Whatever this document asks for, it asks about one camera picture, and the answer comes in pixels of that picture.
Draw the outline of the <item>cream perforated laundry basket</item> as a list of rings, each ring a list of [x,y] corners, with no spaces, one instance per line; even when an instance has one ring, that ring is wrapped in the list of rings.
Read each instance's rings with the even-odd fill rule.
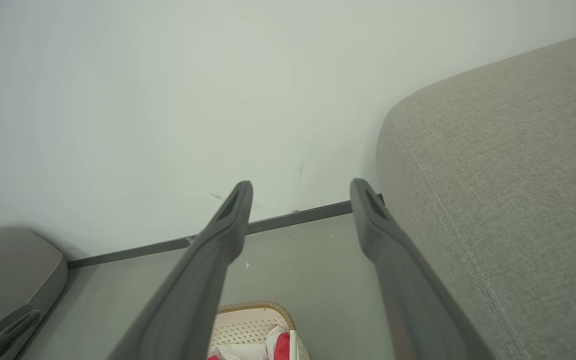
[[[217,346],[262,344],[276,325],[290,332],[290,360],[311,360],[288,310],[266,300],[221,306],[215,317],[208,353]]]

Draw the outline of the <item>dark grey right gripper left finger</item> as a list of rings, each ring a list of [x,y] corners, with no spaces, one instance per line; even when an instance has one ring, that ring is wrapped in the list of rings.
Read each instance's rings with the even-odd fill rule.
[[[242,253],[253,185],[238,182],[108,360],[207,360],[228,266]]]

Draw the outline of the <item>dark wall baseboard strip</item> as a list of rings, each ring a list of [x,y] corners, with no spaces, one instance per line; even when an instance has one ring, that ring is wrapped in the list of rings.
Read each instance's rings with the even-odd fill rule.
[[[252,222],[247,226],[247,234],[253,235],[265,231],[295,226],[298,224],[311,223],[322,219],[350,214],[351,212],[352,205],[349,200],[307,210],[298,210],[297,212],[277,216],[275,218],[262,219],[256,222]],[[189,246],[191,246],[192,242],[194,241],[194,238],[194,235],[190,235],[169,241],[148,244],[146,246],[115,251],[112,253],[92,256],[84,259],[68,260],[66,264],[69,270],[75,270],[90,267],[92,265],[107,264],[110,262],[138,258],[141,256],[157,255],[160,253],[189,248]]]

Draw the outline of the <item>white and red garment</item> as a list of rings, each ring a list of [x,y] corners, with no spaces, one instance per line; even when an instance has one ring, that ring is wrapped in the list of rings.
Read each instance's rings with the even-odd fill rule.
[[[269,360],[266,353],[266,337],[263,343],[218,345],[208,352],[206,360]]]

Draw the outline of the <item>grey fabric sofa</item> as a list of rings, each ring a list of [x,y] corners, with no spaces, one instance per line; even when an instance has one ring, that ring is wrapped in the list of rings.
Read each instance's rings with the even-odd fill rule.
[[[576,38],[390,110],[380,192],[499,360],[576,360]]]

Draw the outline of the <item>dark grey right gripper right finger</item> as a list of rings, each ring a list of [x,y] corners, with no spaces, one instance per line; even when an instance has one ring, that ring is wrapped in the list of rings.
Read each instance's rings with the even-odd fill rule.
[[[350,183],[358,242],[377,274],[395,360],[496,360],[370,184]]]

